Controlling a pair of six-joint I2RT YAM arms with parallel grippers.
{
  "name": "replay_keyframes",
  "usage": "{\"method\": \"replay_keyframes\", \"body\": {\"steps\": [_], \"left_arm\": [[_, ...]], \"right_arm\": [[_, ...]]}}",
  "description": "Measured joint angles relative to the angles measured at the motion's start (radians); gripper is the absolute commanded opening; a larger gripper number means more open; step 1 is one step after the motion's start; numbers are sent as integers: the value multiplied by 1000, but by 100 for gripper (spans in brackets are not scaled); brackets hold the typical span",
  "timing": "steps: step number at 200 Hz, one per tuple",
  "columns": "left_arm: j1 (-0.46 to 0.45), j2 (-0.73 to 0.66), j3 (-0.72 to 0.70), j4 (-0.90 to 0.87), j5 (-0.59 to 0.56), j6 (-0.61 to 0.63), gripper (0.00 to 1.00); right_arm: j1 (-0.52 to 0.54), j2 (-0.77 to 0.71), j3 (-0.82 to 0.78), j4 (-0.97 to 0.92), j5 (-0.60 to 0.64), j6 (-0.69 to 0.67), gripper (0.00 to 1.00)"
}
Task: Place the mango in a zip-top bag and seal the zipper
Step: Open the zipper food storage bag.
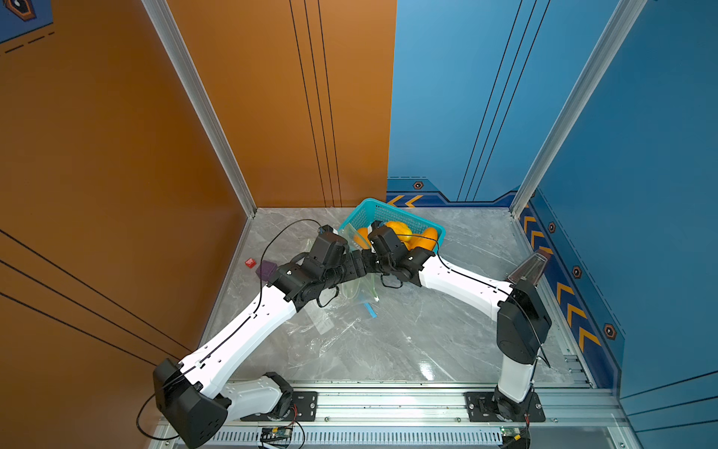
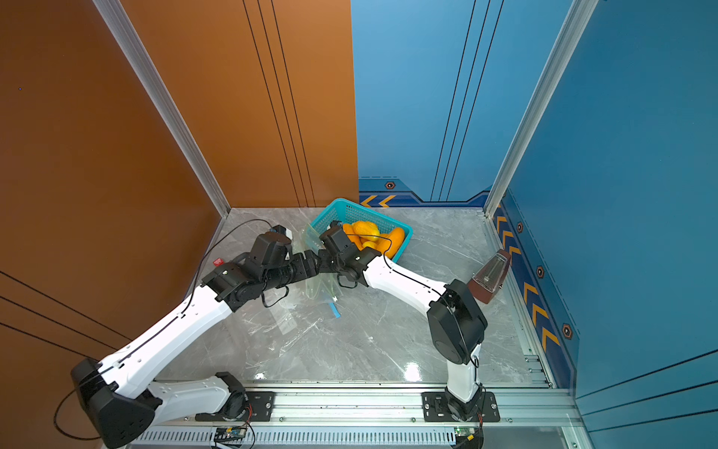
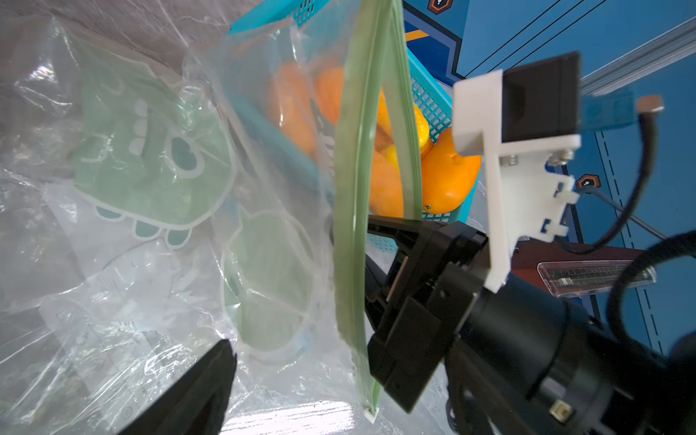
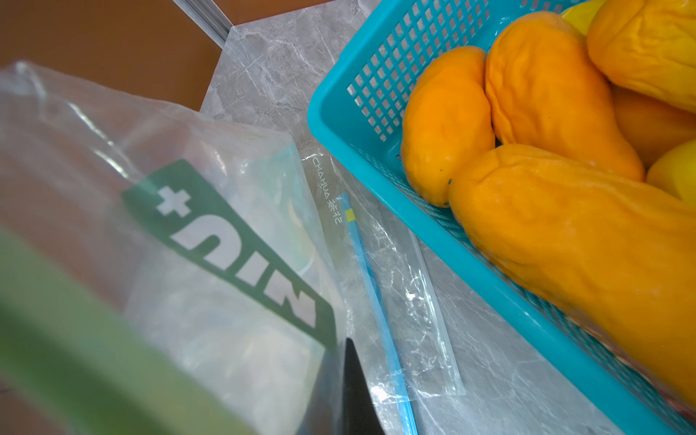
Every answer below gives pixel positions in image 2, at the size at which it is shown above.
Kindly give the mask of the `orange mango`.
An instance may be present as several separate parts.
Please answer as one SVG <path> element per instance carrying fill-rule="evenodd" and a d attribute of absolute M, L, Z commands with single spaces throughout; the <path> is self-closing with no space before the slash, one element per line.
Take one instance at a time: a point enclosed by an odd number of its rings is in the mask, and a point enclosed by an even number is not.
<path fill-rule="evenodd" d="M 406 233 L 403 228 L 397 227 L 387 234 L 386 237 L 389 239 L 389 246 L 384 254 L 387 258 L 393 259 L 403 245 L 406 239 Z"/>

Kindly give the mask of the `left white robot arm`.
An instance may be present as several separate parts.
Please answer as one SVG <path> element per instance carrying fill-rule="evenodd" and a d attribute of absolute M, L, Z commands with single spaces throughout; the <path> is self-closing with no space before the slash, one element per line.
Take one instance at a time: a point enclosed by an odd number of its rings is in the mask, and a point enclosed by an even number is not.
<path fill-rule="evenodd" d="M 162 384 L 157 374 L 207 330 L 265 291 L 331 273 L 326 250 L 306 250 L 276 264 L 248 253 L 217 267 L 176 309 L 125 348 L 71 372 L 80 406 L 108 448 L 132 443 L 154 424 L 191 415 L 233 421 L 246 417 L 245 388 L 233 375 Z"/>

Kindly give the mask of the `clear green-zip bag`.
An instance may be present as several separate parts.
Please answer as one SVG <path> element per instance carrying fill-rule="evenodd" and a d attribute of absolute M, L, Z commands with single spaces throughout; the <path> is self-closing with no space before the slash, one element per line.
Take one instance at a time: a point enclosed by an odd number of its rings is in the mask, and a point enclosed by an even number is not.
<path fill-rule="evenodd" d="M 303 251 L 311 250 L 314 254 L 323 249 L 320 234 L 310 224 L 303 231 L 300 248 Z M 333 273 L 321 273 L 307 280 L 304 289 L 310 303 L 315 306 L 335 305 L 341 296 L 337 277 Z"/>

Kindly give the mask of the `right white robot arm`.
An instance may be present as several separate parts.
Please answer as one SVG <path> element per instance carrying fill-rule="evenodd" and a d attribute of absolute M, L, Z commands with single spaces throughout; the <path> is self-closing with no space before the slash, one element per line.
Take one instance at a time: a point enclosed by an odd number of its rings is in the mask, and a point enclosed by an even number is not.
<path fill-rule="evenodd" d="M 479 353 L 488 322 L 464 282 L 430 280 L 373 249 L 341 254 L 321 250 L 316 259 L 317 271 L 336 273 L 388 293 L 423 314 L 434 347 L 447 361 L 445 400 L 449 412 L 459 421 L 482 417 Z"/>

